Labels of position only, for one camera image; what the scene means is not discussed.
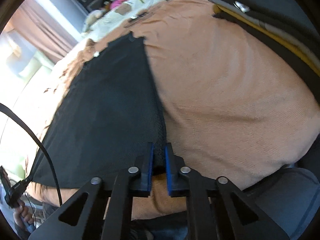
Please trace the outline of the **person's left hand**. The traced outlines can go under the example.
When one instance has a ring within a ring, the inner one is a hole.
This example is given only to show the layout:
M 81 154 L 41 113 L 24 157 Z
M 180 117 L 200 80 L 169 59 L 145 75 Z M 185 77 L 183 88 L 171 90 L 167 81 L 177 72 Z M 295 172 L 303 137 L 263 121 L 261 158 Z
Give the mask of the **person's left hand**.
M 18 207 L 14 208 L 13 216 L 15 224 L 21 229 L 26 229 L 25 223 L 34 224 L 33 215 L 22 200 L 19 200 Z

